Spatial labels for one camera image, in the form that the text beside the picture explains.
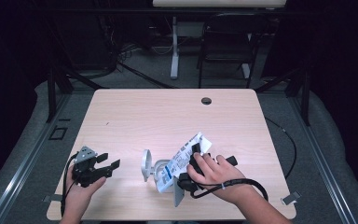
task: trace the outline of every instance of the cable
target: cable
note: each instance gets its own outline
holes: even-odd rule
[[[129,70],[130,72],[132,72],[133,74],[135,74],[136,76],[138,77],[142,77],[144,78],[146,81],[152,83],[153,85],[156,85],[156,86],[159,86],[159,87],[162,87],[162,88],[166,88],[166,89],[179,89],[177,87],[174,87],[174,86],[171,86],[171,85],[168,85],[168,84],[165,84],[165,83],[162,83],[160,81],[157,81],[155,79],[153,79],[152,77],[149,77],[131,67],[128,67],[126,64],[124,63],[121,63],[121,62],[117,62],[118,64],[120,64],[121,66],[123,66],[125,69]]]
[[[66,196],[68,196],[69,191],[71,190],[72,186],[77,182],[78,178],[80,178],[80,177],[81,177],[81,175],[78,176],[77,179],[71,184],[71,186],[69,187],[68,191],[66,191],[66,193],[65,193],[65,198],[66,198]]]
[[[141,48],[137,48],[135,44],[130,44],[124,49],[121,50],[121,52],[118,54],[118,60],[121,62],[126,61],[128,58],[132,57],[132,52],[136,50],[140,50]]]
[[[86,77],[87,79],[94,79],[94,78],[98,78],[98,77],[106,77],[109,74],[113,73],[115,70],[116,69],[114,69],[114,68],[108,68],[108,69],[105,69],[101,73],[98,73],[98,74],[93,74],[93,75],[81,74],[81,75],[82,75],[82,77]]]
[[[164,17],[164,19],[165,19],[165,21],[167,22],[168,27],[170,27],[171,34],[173,34],[173,31],[172,31],[172,28],[171,28],[171,26],[170,26],[170,23],[168,22],[168,20],[167,20],[166,17]],[[171,44],[170,47],[166,47],[166,48],[169,48],[169,49],[166,50],[165,52],[158,52],[158,51],[156,50],[156,48],[164,48],[164,47],[152,47],[152,50],[155,51],[156,54],[161,54],[161,55],[162,55],[162,54],[166,54],[166,53],[169,53],[169,52],[171,51],[171,49],[173,48],[173,43]]]
[[[63,212],[65,211],[65,200],[66,200],[66,196],[68,195],[68,192],[69,192],[69,189],[71,189],[71,187],[75,184],[75,181],[74,183],[72,183],[71,187],[68,189],[68,192],[66,191],[66,176],[68,174],[68,168],[69,168],[69,165],[71,164],[71,161],[76,158],[78,152],[73,155],[69,161],[66,163],[66,166],[65,166],[65,171],[63,172],[63,185],[62,185],[62,199],[61,199],[61,216],[63,216]]]
[[[189,39],[193,39],[192,37],[186,37],[182,42],[178,43],[178,46],[184,44],[187,40]],[[169,48],[168,50],[166,50],[165,52],[158,52],[156,49],[166,49],[166,48]],[[153,51],[156,52],[156,54],[160,54],[160,55],[163,55],[163,54],[166,54],[166,53],[169,53],[173,48],[173,45],[170,45],[170,46],[156,46],[156,47],[152,47]]]
[[[237,184],[248,184],[248,185],[253,185],[256,188],[258,188],[260,190],[260,192],[263,194],[264,199],[268,202],[269,201],[269,196],[267,194],[267,191],[264,189],[264,187],[258,183],[257,181],[253,180],[253,179],[248,179],[248,178],[242,178],[242,179],[232,179],[232,180],[228,180],[222,184],[216,184],[216,185],[203,185],[200,183],[195,182],[197,185],[200,186],[215,186],[212,189],[208,189],[204,192],[202,192],[201,194],[195,195],[195,191],[191,191],[191,197],[198,199],[200,197],[203,197],[209,193],[212,193],[218,189],[225,189],[225,187],[229,187],[229,186],[233,186],[233,185],[237,185]]]
[[[295,167],[295,164],[296,164],[296,159],[297,159],[297,147],[296,147],[296,143],[295,143],[295,140],[293,140],[292,136],[290,136],[290,134],[283,128],[281,127],[281,125],[277,124],[276,122],[274,122],[272,119],[269,119],[267,117],[264,117],[266,120],[268,120],[269,122],[273,123],[275,126],[277,126],[278,128],[280,128],[285,134],[286,136],[290,139],[290,141],[292,142],[293,144],[293,149],[294,149],[294,152],[295,152],[295,156],[293,158],[293,162],[292,162],[292,165],[290,166],[290,169],[289,171],[287,172],[287,174],[284,176],[285,179],[287,179],[287,177],[289,177],[289,175],[292,173],[293,171],[293,167]]]

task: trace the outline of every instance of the round hole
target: round hole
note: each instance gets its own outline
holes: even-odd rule
[[[212,103],[212,100],[211,100],[211,98],[204,97],[201,99],[201,102],[203,105],[210,105]]]

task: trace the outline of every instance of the wrist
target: wrist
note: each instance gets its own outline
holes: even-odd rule
[[[60,224],[78,224],[80,223],[80,221],[81,221],[81,217],[65,212],[60,221]]]
[[[236,206],[239,206],[240,204],[249,201],[249,199],[255,195],[258,195],[258,193],[251,185],[244,184],[236,186],[233,195],[236,195],[236,197],[235,201],[232,203]]]

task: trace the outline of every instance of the wooden table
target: wooden table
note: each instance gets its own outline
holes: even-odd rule
[[[210,105],[201,99],[208,97]],[[99,90],[79,130],[71,155],[83,146],[109,159],[121,159],[118,169],[93,196],[84,219],[212,220],[244,219],[236,206],[212,194],[193,199],[186,192],[178,207],[172,193],[158,193],[153,176],[144,182],[141,163],[150,149],[153,164],[170,159],[198,132],[213,144],[213,157],[235,156],[248,178],[268,192],[270,203],[288,218],[296,216],[282,168],[272,144],[257,96],[252,90]],[[62,194],[62,179],[56,189]],[[52,202],[49,219],[61,219],[60,203]]]

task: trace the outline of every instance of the metal bar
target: metal bar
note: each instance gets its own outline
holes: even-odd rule
[[[120,16],[194,16],[213,15],[219,12],[238,12],[248,14],[265,14],[275,17],[307,17],[319,18],[322,12],[290,11],[280,8],[265,9],[255,7],[175,7],[175,8],[25,8],[24,10],[37,12],[38,14],[90,14],[90,15],[120,15]]]
[[[39,135],[33,150],[31,150],[24,158],[16,174],[14,174],[10,183],[7,185],[7,188],[0,199],[0,223],[4,223],[7,213],[9,212],[13,203],[16,201],[22,186],[25,184],[27,177],[32,172],[32,169],[34,168],[34,165],[40,153],[42,152],[42,146],[48,138],[48,133],[54,129],[58,116],[68,103],[69,98],[69,95],[64,95],[61,98],[57,106],[57,116],[54,117],[51,123],[45,124],[45,127],[43,128],[42,133]]]
[[[57,110],[57,98],[55,93],[55,79],[52,69],[48,73],[48,120],[50,123]]]
[[[309,108],[310,108],[310,71],[305,71],[304,85],[301,94],[301,118],[307,126],[310,126]]]
[[[330,170],[327,161],[324,158],[324,154],[316,140],[315,135],[313,134],[312,128],[307,126],[302,119],[300,114],[300,107],[298,101],[294,97],[289,97],[289,103],[295,111],[296,118],[298,122],[301,124],[301,127],[310,140],[312,155],[315,159],[316,166],[321,173],[321,177],[324,180],[324,183],[327,187],[327,190],[330,193],[330,196],[333,200],[334,205],[338,211],[339,216],[341,217],[342,223],[356,223],[353,214],[351,213],[351,209],[348,207],[348,204],[345,200],[345,197],[341,191],[340,186],[338,185],[336,179],[334,178],[333,173]]]
[[[262,85],[261,87],[255,89],[255,92],[257,93],[261,93],[261,92],[264,92],[264,91],[267,91],[269,90],[271,87],[274,87],[276,86],[277,84],[279,84],[280,82],[284,81],[285,79],[289,78],[289,77],[292,77],[292,76],[296,76],[297,73],[299,71],[299,68],[296,68],[282,76],[279,76],[279,77],[275,77],[274,79],[272,79],[270,82]]]
[[[78,72],[70,69],[70,68],[67,68],[65,66],[61,66],[61,70],[63,72],[65,72],[66,74],[70,75],[71,77],[74,77],[76,78],[77,80],[81,81],[82,83],[88,85],[89,87],[93,88],[95,91],[99,90],[99,89],[108,89],[108,88],[105,88],[105,87],[102,87],[100,85],[98,85],[97,83],[89,80],[88,78],[86,77],[83,77],[81,76],[80,74],[78,74]]]

